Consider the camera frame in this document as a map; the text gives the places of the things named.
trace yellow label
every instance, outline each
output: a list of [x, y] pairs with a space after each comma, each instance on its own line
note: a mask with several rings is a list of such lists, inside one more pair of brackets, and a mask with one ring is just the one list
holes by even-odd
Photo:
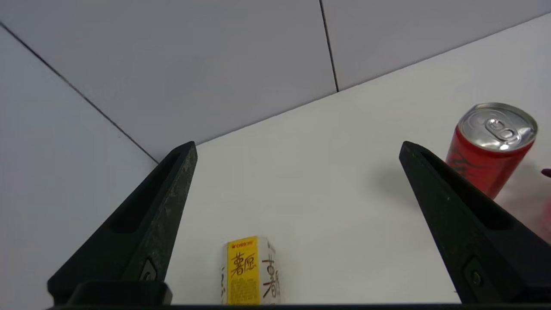
[[228, 304], [260, 304], [257, 245], [256, 237], [228, 243]]

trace white wall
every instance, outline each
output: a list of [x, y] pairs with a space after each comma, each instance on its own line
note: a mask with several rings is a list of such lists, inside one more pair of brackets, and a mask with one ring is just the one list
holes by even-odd
[[0, 28], [0, 309], [44, 309], [46, 281], [155, 167]]
[[323, 0], [343, 90], [551, 12], [551, 0]]
[[[551, 0], [324, 0], [340, 89]], [[0, 20], [157, 160], [336, 91], [318, 0], [0, 0]]]
[[336, 91], [318, 0], [4, 0], [0, 20], [157, 159]]

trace screw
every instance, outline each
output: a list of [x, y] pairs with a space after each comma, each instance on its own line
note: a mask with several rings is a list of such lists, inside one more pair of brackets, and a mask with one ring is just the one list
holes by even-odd
[[473, 281], [473, 284], [476, 286], [482, 286], [482, 277], [478, 273], [478, 271], [473, 271], [471, 274], [471, 280]]

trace pull tab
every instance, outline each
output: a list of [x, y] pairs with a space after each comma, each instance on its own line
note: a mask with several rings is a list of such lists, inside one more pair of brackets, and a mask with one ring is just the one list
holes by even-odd
[[518, 132], [509, 128], [502, 120], [489, 119], [486, 121], [486, 129], [499, 141], [505, 144], [511, 144], [520, 140]]

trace juice box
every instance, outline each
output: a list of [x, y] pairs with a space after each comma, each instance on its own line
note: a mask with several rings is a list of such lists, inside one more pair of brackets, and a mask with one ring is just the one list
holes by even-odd
[[222, 304], [280, 303], [276, 250], [265, 237], [228, 242], [223, 249]]

